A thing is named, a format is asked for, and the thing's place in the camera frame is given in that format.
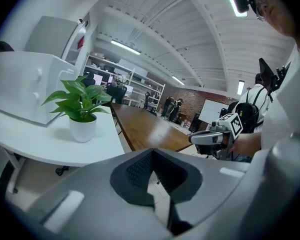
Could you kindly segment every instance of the white shirt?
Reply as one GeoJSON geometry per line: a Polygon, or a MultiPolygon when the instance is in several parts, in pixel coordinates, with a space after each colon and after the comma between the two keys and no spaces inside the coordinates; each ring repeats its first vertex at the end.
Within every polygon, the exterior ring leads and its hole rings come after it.
{"type": "MultiPolygon", "coordinates": [[[[256,99],[256,97],[257,97],[258,92],[259,92],[262,88],[263,88],[263,86],[262,86],[261,84],[258,84],[258,83],[255,84],[255,85],[253,86],[253,88],[252,88],[249,92],[247,91],[245,94],[243,94],[243,95],[241,96],[241,98],[240,98],[238,104],[240,104],[240,103],[245,103],[246,100],[247,100],[247,95],[248,95],[248,103],[253,104],[254,101],[255,101],[255,99],[256,99]]],[[[270,105],[271,105],[271,100],[270,100],[270,98],[269,98],[269,96],[268,96],[268,91],[267,91],[266,88],[264,88],[264,89],[260,92],[260,94],[259,94],[259,96],[258,96],[258,98],[257,98],[257,100],[256,100],[256,102],[255,102],[255,105],[256,105],[257,108],[259,109],[259,115],[258,115],[257,123],[260,123],[260,122],[262,122],[262,121],[264,120],[264,117],[265,117],[265,115],[266,115],[266,113],[267,113],[267,111],[268,111],[268,109],[269,109],[269,107],[270,107],[270,105]]]]}
{"type": "Polygon", "coordinates": [[[300,54],[292,60],[263,121],[261,148],[270,149],[291,133],[300,133],[300,54]]]}

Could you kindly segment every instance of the white pot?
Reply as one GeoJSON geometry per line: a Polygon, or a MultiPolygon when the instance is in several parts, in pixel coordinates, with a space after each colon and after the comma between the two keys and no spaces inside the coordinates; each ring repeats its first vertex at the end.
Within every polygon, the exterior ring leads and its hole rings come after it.
{"type": "Polygon", "coordinates": [[[78,142],[90,141],[96,133],[96,123],[97,117],[95,117],[95,120],[92,122],[77,122],[69,117],[72,137],[78,142]]]}

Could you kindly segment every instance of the potted plant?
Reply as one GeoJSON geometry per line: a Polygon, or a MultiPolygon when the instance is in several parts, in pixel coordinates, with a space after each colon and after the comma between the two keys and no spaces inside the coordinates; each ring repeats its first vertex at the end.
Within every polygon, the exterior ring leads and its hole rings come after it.
{"type": "Polygon", "coordinates": [[[58,108],[50,113],[64,112],[62,116],[69,116],[70,132],[74,139],[79,142],[91,140],[96,132],[97,117],[96,112],[108,113],[98,106],[111,100],[111,96],[103,91],[99,85],[90,85],[85,87],[81,82],[86,76],[80,76],[76,80],[61,80],[69,93],[63,90],[57,90],[46,98],[46,104],[54,100],[58,108]]]}

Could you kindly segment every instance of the white microwave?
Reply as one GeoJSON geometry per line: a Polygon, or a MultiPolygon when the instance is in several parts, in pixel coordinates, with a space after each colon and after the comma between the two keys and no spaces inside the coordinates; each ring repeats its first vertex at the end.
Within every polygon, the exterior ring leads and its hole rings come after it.
{"type": "Polygon", "coordinates": [[[0,52],[0,110],[47,124],[58,106],[46,98],[55,91],[67,91],[61,80],[75,80],[79,69],[60,58],[27,51],[0,52]]]}

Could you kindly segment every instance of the whiteboard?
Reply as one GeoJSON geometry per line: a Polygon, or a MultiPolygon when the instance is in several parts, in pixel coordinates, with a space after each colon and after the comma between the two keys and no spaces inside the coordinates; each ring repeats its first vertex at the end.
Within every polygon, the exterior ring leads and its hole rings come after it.
{"type": "Polygon", "coordinates": [[[221,109],[228,109],[228,107],[227,104],[206,99],[198,119],[211,125],[220,117],[221,109]]]}

